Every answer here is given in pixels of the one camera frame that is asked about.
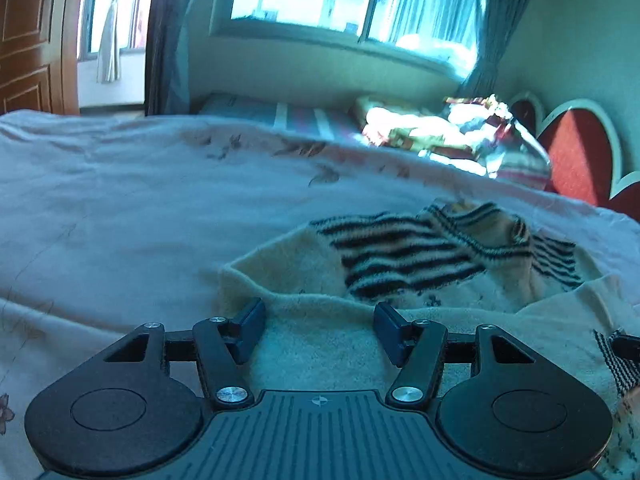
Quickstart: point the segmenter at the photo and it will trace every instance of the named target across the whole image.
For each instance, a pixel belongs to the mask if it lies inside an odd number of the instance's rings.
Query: metal screw
[[[400,386],[392,391],[391,396],[400,402],[415,402],[423,396],[422,390],[413,386]]]
[[[216,397],[222,402],[229,402],[233,404],[235,402],[242,402],[249,394],[244,388],[240,386],[227,386],[226,388],[220,388],[216,392]]]

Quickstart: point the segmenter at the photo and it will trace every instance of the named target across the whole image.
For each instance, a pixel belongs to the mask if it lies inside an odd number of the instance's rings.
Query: red headboard
[[[554,113],[538,137],[551,159],[550,190],[604,206],[611,194],[613,155],[602,121],[583,107]]]
[[[513,116],[535,137],[541,131],[545,110],[542,102],[532,92],[516,95],[509,103],[509,110]]]
[[[552,163],[548,190],[640,221],[640,172],[622,177],[622,149],[606,112],[593,101],[560,105],[538,137]]]

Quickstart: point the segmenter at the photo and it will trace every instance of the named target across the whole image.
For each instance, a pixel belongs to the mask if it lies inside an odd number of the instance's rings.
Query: black device
[[[237,365],[265,316],[253,300],[184,332],[147,323],[46,388],[24,417],[42,480],[598,478],[606,404],[497,326],[449,333],[380,303],[373,329],[401,368],[385,399],[256,398]],[[171,361],[196,362],[204,398],[169,377]],[[471,363],[470,378],[436,398],[446,363]]]

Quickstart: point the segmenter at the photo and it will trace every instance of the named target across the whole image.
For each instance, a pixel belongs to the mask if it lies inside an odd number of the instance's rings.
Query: bedsheet
[[[214,93],[202,105],[198,115],[252,121],[309,139],[366,144],[356,122],[340,110],[269,103],[234,94]]]
[[[223,264],[299,224],[495,202],[581,245],[640,307],[640,224],[410,153],[314,141],[206,116],[0,118],[0,478],[40,466],[22,418],[41,389],[148,321],[216,313]],[[172,366],[194,389],[193,369]]]

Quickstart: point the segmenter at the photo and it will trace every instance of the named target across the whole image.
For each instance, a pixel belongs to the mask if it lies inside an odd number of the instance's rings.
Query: wooden door
[[[78,114],[80,0],[0,0],[0,114]]]

